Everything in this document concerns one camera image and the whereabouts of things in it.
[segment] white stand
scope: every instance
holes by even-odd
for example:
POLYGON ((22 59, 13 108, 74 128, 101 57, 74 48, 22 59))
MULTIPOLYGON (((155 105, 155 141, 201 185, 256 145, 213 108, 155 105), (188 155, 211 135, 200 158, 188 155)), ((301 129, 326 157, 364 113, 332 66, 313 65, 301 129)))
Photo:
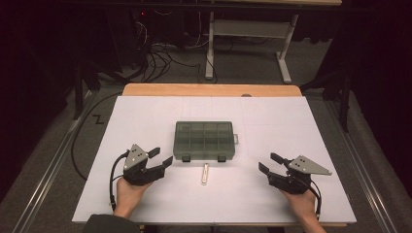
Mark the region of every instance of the white stand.
POLYGON ((296 26, 298 15, 293 15, 291 22, 264 22, 264 21, 246 21, 246 20, 225 20, 215 19, 214 13, 210 14, 209 23, 209 48, 206 61, 206 80, 213 79, 213 38, 215 35, 220 36, 252 36, 264 38, 284 39, 285 43, 282 51, 276 52, 276 58, 281 69, 284 83, 291 83, 292 79, 285 62, 286 52, 296 26))

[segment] metal rail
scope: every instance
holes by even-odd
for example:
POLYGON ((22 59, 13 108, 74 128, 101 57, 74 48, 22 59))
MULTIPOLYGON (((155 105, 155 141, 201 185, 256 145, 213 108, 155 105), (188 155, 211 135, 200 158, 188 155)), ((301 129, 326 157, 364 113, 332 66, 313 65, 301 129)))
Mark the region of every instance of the metal rail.
POLYGON ((49 189, 52 187, 52 183, 57 176, 57 173, 66 157, 66 150, 69 145, 73 142, 74 135, 79 130, 80 123, 85 120, 85 113, 91 108, 91 103, 93 102, 96 94, 92 94, 91 91, 88 91, 85 97, 87 100, 85 109, 81 112, 78 119, 75 120, 71 125, 63 138, 63 141, 60 143, 54 157, 51 160, 51 163, 48 169, 45 172, 45 175, 40 180, 37 185, 36 190, 34 191, 30 201, 28 202, 26 208, 20 216, 13 232, 21 233, 28 232, 30 225, 33 223, 35 216, 37 215, 40 207, 42 206, 43 201, 45 200, 49 189))
POLYGON ((355 172, 360 180, 360 185, 363 188, 366 198, 369 201, 369 205, 372 208, 373 213, 375 214, 382 231, 384 233, 396 233, 397 231, 395 225, 392 222, 389 213, 387 212, 385 203, 382 200, 382 197, 376 189, 375 185, 373 184, 372 179, 369 177, 350 135, 346 133, 340 126, 338 120, 339 114, 337 113, 335 106, 333 106, 333 103, 331 103, 330 101, 327 101, 326 108, 331 114, 332 119, 337 125, 337 128, 339 129, 339 132, 342 135, 346 147, 349 150, 349 159, 351 163, 354 165, 355 172))
POLYGON ((92 8, 116 8, 131 7, 142 10, 176 10, 176 11, 196 11, 196 12, 216 12, 216 13, 325 13, 331 15, 352 15, 367 14, 374 11, 372 7, 348 8, 342 6, 315 6, 315 5, 287 5, 287 4, 266 4, 266 3, 154 3, 154 2, 127 2, 127 1, 93 1, 93 0, 63 0, 63 5, 92 7, 92 8))

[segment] green plastic box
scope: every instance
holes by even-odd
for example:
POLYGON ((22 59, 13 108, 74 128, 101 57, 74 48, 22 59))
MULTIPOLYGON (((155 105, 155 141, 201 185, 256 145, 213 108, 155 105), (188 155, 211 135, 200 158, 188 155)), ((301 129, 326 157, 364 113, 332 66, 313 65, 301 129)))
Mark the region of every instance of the green plastic box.
POLYGON ((230 121, 177 121, 173 153, 176 159, 218 160, 234 155, 233 127, 230 121))

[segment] work surface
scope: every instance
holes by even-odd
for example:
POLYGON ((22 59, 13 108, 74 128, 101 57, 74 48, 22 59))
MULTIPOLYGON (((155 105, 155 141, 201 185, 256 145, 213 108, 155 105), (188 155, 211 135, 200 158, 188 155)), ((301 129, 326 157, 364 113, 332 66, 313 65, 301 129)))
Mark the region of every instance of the work surface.
MULTIPOLYGON (((322 196, 321 222, 355 222, 342 184, 305 97, 118 97, 73 221, 92 214, 110 214, 109 177, 116 158, 138 144, 144 150, 161 147, 148 167, 173 155, 178 120, 229 120, 239 136, 233 160, 210 164, 207 185, 201 185, 205 161, 174 160, 164 179, 146 192, 132 220, 177 224, 273 224, 296 222, 283 195, 258 170, 262 162, 272 172, 285 167, 270 152, 289 159, 305 155, 328 168, 332 176, 313 176, 322 196)), ((122 163, 116 175, 122 172, 122 163)))

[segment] hand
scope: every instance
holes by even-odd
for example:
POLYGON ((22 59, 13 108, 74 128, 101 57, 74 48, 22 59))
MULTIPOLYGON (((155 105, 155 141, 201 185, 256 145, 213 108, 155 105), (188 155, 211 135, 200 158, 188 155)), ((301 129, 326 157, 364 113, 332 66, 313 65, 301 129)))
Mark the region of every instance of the hand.
POLYGON ((315 215, 315 194, 306 190, 303 194, 290 194, 279 189, 288 199, 293 213, 296 215, 306 233, 323 233, 315 215))
POLYGON ((284 190, 279 189, 288 199, 293 213, 298 218, 305 218, 315 215, 315 195, 306 190, 303 194, 290 194, 284 190))
POLYGON ((130 218, 134 209, 139 205, 143 193, 152 183, 143 186, 132 185, 124 178, 118 180, 118 194, 116 209, 113 212, 115 216, 130 218))

